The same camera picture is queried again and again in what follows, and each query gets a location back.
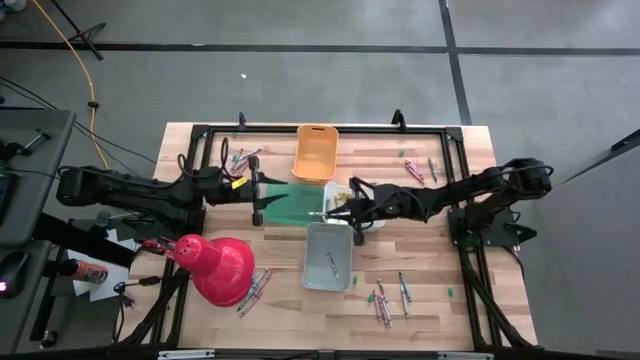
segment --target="orange cable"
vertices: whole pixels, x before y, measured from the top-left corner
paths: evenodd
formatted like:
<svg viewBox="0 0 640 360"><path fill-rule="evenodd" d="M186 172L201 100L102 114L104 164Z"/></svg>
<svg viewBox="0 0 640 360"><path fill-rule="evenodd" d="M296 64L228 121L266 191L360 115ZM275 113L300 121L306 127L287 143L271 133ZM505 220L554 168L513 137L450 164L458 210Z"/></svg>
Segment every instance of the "orange cable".
<svg viewBox="0 0 640 360"><path fill-rule="evenodd" d="M76 49L73 48L73 45L71 45L71 43L67 40L67 38L64 36L62 31L60 31L60 29L58 28L56 23L53 22L51 17L49 17L49 14L47 14L47 12L42 8L42 6L40 6L40 3L38 3L38 0L33 0L33 3L36 5L38 10L40 10L42 15L44 15L44 17L47 18L47 20L49 20L49 23L51 24L51 26L53 26L53 28L58 32L58 35L60 35L62 40L64 40L64 42L67 44L67 46L69 47L69 49L71 50L73 55L78 60L78 63L80 63L80 66L82 67L82 71L84 71L84 74L87 77L87 82L89 82L89 92L91 93L91 102L95 102L95 94L93 92L93 82L91 81L91 75L89 74L89 71L87 70L87 67L84 66L84 62L82 62L82 59L80 59L80 56L76 52ZM93 141L93 146L96 148L96 151L98 152L98 155L100 156L100 159L102 160L102 163L104 164L104 168L105 169L109 169L109 163L107 163L107 159L105 159L104 155L102 154L102 151L100 150L100 147L98 146L98 142L96 141L96 138L94 136L94 133L95 133L95 131L94 131L95 122L96 122L96 108L92 106L91 107L91 125L90 125L90 128L91 128L91 134L90 134L91 135L91 140Z"/></svg>

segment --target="red lamp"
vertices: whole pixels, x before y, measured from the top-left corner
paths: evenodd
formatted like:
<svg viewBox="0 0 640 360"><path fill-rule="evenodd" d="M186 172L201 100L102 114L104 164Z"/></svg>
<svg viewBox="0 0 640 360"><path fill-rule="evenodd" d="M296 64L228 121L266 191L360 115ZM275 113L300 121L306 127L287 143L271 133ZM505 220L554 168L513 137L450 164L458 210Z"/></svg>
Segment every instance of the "red lamp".
<svg viewBox="0 0 640 360"><path fill-rule="evenodd" d="M185 235L176 242L173 258L191 271L196 289L213 305L233 306L249 292L255 259L242 240Z"/></svg>

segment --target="gray floor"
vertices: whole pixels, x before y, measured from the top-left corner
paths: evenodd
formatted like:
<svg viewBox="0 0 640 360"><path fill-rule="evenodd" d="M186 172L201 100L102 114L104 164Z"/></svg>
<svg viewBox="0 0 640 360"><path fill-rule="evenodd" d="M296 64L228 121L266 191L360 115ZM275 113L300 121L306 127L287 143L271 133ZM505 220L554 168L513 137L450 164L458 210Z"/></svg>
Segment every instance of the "gray floor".
<svg viewBox="0 0 640 360"><path fill-rule="evenodd" d="M106 21L100 41L445 45L437 0L60 1L81 26ZM449 7L458 46L640 46L640 3L634 0L450 0ZM64 24L60 16L54 19ZM63 29L71 34L68 26ZM57 41L33 7L8 16L0 38ZM444 54L104 55L98 62L81 53L101 105L96 131L151 157L167 121L235 121L239 111L255 121L386 123L401 108L411 123L460 124ZM556 168L555 184L640 125L640 57L461 55L460 63L471 119L490 127L498 162L537 157ZM88 124L87 83L69 52L0 50L0 74L76 111ZM29 105L5 89L0 95ZM140 158L114 154L142 175L153 172ZM90 142L74 134L63 163L99 160ZM64 208L53 198L47 211L63 218L90 213ZM581 301L572 294L547 293L547 281L562 281L563 275L547 264L536 241L524 246L522 258L539 341L554 350L592 353L596 349L578 331L588 314L568 311ZM85 297L59 305L53 325L62 326L58 348L108 343L115 311L114 302L89 304ZM554 330L560 321L562 329L576 331ZM22 350L30 348L25 344Z"/></svg>

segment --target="paper sheet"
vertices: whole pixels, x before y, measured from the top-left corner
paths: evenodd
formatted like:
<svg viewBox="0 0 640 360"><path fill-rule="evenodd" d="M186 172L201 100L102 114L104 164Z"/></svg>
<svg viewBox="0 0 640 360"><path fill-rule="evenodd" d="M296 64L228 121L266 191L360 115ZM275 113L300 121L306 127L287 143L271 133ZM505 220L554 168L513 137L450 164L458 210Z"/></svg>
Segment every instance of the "paper sheet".
<svg viewBox="0 0 640 360"><path fill-rule="evenodd" d="M118 234L115 229L109 230L107 231L107 233L108 233L107 240L114 242L120 246L124 246L127 249L131 249L134 251L136 250L137 244L133 241L133 239L118 242ZM74 280L73 288L76 292L76 296L82 295L87 291L89 291L90 292L89 300L92 302L96 300L102 300L102 299L118 296L118 294L115 291L113 291L113 287L121 281L126 282L127 279L129 278L129 269L127 268L114 265L108 262L96 260L90 256L81 254L76 251L68 250L67 253L69 255L69 259L84 260L89 263L102 265L107 269L109 269L109 276L107 277L107 280L105 280L105 282L103 282L102 284L91 284L84 281Z"/></svg>

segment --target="orange plastic bin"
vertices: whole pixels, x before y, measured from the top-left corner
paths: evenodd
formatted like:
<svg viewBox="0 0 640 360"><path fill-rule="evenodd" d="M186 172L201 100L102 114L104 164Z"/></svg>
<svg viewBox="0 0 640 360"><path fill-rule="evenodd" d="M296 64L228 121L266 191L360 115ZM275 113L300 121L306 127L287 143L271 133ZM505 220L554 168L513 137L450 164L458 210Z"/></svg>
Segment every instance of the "orange plastic bin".
<svg viewBox="0 0 640 360"><path fill-rule="evenodd" d="M302 125L293 175L307 182L326 183L336 171L338 130L331 126Z"/></svg>

